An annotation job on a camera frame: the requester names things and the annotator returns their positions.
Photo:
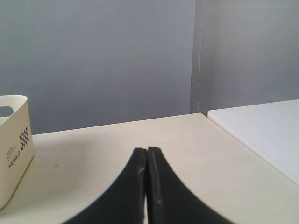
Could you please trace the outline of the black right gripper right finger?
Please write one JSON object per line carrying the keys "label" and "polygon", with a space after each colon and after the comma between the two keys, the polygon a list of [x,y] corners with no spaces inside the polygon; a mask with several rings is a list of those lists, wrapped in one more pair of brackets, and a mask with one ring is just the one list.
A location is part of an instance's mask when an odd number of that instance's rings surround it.
{"label": "black right gripper right finger", "polygon": [[231,224],[197,198],[175,174],[162,150],[147,151],[147,209],[150,224]]}

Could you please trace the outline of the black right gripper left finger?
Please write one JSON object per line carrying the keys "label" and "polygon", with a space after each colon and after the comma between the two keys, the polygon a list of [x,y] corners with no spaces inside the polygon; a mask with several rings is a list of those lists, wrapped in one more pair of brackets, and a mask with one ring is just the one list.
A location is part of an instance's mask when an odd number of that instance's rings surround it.
{"label": "black right gripper left finger", "polygon": [[147,151],[135,148],[110,187],[66,224],[142,224]]}

